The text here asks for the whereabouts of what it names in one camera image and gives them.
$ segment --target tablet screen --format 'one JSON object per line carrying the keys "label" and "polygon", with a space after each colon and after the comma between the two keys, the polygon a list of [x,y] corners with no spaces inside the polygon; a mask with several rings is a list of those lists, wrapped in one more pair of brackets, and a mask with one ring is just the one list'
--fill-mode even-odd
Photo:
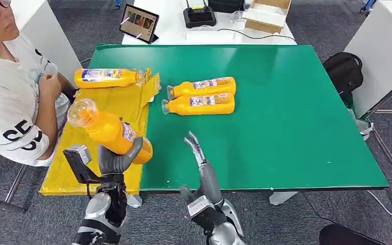
{"label": "tablet screen", "polygon": [[149,42],[157,19],[158,15],[126,5],[120,29],[133,37]]}

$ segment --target gray carpet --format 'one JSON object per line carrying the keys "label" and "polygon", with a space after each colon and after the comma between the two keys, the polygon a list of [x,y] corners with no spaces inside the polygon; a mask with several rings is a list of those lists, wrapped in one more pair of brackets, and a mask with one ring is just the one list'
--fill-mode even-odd
{"label": "gray carpet", "polygon": [[[122,12],[112,0],[49,0],[80,60],[90,57],[97,43],[120,43],[117,23]],[[356,0],[292,1],[288,24],[298,43],[312,44],[325,60],[342,51],[361,25]],[[392,150],[392,115],[372,117]],[[392,208],[392,168],[374,137],[367,141],[390,181],[391,188],[375,191]],[[0,198],[5,198],[18,164],[0,157]],[[88,202],[86,197],[43,197],[37,193],[45,168],[30,167],[14,203],[24,215],[0,211],[0,244],[69,244]],[[318,213],[370,237],[392,244],[392,217],[364,191],[306,194]],[[328,224],[313,213],[301,194],[278,207],[264,193],[228,193],[237,208],[248,244],[318,244],[319,230]],[[150,194],[144,205],[131,209],[123,244],[203,244],[201,229],[186,219],[185,205],[176,194]]]}

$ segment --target black backpack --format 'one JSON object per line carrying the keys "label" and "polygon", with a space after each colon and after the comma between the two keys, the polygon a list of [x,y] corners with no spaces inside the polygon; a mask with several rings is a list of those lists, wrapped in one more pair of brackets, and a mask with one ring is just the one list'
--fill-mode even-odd
{"label": "black backpack", "polygon": [[352,90],[363,84],[363,63],[354,54],[340,52],[322,63],[340,98],[345,101]]}

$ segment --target router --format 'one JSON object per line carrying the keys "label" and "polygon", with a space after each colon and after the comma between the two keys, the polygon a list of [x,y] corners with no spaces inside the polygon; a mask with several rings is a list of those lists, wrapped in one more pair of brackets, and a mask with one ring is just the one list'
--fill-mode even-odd
{"label": "router", "polygon": [[184,9],[184,21],[185,26],[187,28],[193,27],[201,27],[201,26],[215,26],[217,24],[217,20],[215,19],[214,11],[212,8],[207,6],[204,1],[204,7],[190,7],[190,4],[187,2],[187,8]]}

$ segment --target tablet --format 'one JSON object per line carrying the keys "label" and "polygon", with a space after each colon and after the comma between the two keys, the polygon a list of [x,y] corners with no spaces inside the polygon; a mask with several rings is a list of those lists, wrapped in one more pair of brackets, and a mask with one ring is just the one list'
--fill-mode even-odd
{"label": "tablet", "polygon": [[146,43],[154,42],[158,14],[126,4],[119,30]]}

